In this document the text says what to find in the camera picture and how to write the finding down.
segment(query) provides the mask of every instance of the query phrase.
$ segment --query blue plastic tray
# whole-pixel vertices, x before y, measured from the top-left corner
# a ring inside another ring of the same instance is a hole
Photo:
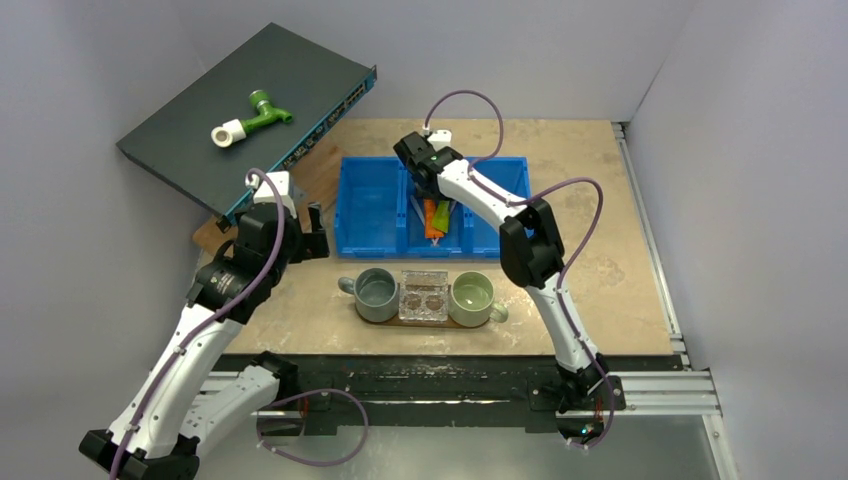
[[[509,192],[530,196],[524,157],[495,158],[480,173]],[[336,253],[347,258],[500,257],[498,233],[464,205],[451,214],[439,246],[424,238],[424,226],[410,205],[415,183],[396,157],[346,157],[339,174],[334,222]]]

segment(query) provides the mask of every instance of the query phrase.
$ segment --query orange object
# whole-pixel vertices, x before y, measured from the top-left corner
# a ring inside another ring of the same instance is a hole
[[[436,216],[436,202],[429,198],[424,199],[424,237],[442,238],[445,232],[433,226],[433,217]]]

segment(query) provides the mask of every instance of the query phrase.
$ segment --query gray wall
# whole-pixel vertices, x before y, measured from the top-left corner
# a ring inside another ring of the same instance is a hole
[[[694,0],[174,3],[207,68],[272,21],[377,64],[377,88],[351,115],[422,117],[444,93],[476,88],[509,117],[629,120]],[[476,99],[439,114],[492,116]]]
[[[173,6],[13,1],[0,15],[0,465],[92,478],[178,319],[200,209],[115,141],[202,68]]]
[[[700,2],[635,169],[742,478],[848,472],[848,3]]]

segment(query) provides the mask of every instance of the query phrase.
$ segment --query green pipe fitting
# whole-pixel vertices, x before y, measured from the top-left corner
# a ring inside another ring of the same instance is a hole
[[[291,123],[294,117],[288,110],[274,107],[271,98],[264,90],[256,90],[248,97],[250,104],[259,112],[259,115],[247,120],[230,120],[220,127],[212,129],[212,141],[221,148],[226,148],[239,140],[244,139],[248,133],[257,128],[270,125],[276,121]]]

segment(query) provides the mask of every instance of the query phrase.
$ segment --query wooden tabletop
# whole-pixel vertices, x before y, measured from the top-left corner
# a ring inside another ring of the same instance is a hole
[[[489,153],[497,141],[492,120],[433,120],[453,131],[453,147],[468,156]],[[323,141],[351,156],[392,156],[392,145],[421,120],[345,119]],[[579,315],[606,354],[669,354],[651,261],[621,155],[609,122],[507,120],[501,155],[527,157],[534,192],[569,177],[593,177],[604,188],[604,211],[595,235],[572,267],[568,282]],[[573,186],[546,197],[556,215],[566,255],[582,238],[596,205],[594,189]],[[331,209],[325,214],[332,238]],[[477,270],[495,284],[510,311],[506,323],[477,329],[380,326],[359,319],[353,299],[336,287],[340,276],[382,266],[446,270],[449,281]],[[550,354],[550,338],[524,290],[506,279],[497,262],[312,260],[291,265],[271,299],[230,344],[227,353]]]

